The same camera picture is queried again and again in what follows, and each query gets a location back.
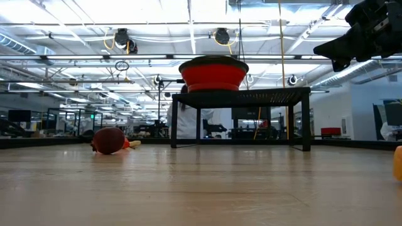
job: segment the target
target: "red bowl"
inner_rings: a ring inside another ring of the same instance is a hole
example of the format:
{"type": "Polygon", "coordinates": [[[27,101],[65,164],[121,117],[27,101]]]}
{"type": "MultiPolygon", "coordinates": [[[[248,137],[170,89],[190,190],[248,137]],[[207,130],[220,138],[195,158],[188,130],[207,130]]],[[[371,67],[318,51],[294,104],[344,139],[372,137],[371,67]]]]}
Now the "red bowl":
{"type": "Polygon", "coordinates": [[[200,56],[181,64],[178,70],[187,84],[188,92],[238,91],[249,67],[229,56],[200,56]]]}

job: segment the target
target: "white lab coat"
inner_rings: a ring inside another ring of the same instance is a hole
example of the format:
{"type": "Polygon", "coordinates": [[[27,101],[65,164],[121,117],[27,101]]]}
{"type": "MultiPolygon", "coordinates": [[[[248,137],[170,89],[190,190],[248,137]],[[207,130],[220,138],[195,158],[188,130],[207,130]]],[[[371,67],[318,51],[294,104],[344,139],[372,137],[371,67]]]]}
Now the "white lab coat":
{"type": "MultiPolygon", "coordinates": [[[[171,134],[171,113],[172,105],[168,109],[168,118],[166,125],[169,127],[169,132],[171,134]]],[[[212,118],[214,110],[212,109],[202,109],[201,110],[201,136],[203,136],[203,125],[202,119],[209,120],[212,118]]],[[[181,105],[178,105],[177,111],[177,139],[195,139],[197,132],[197,110],[187,106],[185,111],[182,111],[181,105]]]]}
{"type": "Polygon", "coordinates": [[[400,126],[389,126],[387,122],[381,127],[380,133],[386,141],[396,141],[394,131],[400,129],[400,126]]]}

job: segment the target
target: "brown ball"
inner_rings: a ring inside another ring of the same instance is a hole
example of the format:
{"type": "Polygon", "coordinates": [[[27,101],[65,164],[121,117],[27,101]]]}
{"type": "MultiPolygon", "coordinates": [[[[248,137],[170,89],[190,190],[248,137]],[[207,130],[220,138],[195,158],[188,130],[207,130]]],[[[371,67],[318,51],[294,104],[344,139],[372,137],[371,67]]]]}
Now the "brown ball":
{"type": "Polygon", "coordinates": [[[124,145],[124,133],[115,127],[99,129],[92,140],[94,148],[102,154],[112,154],[124,145]]]}

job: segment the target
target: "black table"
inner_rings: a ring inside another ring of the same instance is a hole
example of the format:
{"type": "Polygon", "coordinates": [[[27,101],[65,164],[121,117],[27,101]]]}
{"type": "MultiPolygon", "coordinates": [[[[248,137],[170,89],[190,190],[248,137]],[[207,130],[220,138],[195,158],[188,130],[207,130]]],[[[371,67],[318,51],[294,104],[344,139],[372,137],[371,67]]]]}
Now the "black table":
{"type": "MultiPolygon", "coordinates": [[[[170,146],[177,148],[177,113],[181,102],[197,110],[196,142],[200,144],[201,109],[233,107],[288,107],[288,115],[293,116],[293,106],[301,102],[301,124],[303,128],[303,151],[311,150],[310,133],[310,88],[263,89],[243,91],[196,92],[172,95],[171,139],[170,146]]],[[[294,117],[288,119],[289,139],[294,144],[294,117]]]]}

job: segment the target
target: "table top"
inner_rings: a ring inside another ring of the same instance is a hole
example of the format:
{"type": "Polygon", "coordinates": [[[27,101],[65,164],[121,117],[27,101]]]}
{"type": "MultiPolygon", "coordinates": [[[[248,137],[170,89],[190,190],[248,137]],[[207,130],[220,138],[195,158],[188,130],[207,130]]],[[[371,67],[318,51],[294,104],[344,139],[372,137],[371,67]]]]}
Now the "table top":
{"type": "Polygon", "coordinates": [[[309,87],[286,89],[260,89],[242,91],[196,92],[174,94],[173,99],[196,109],[232,107],[281,107],[293,106],[302,100],[303,94],[311,92],[309,87]]]}

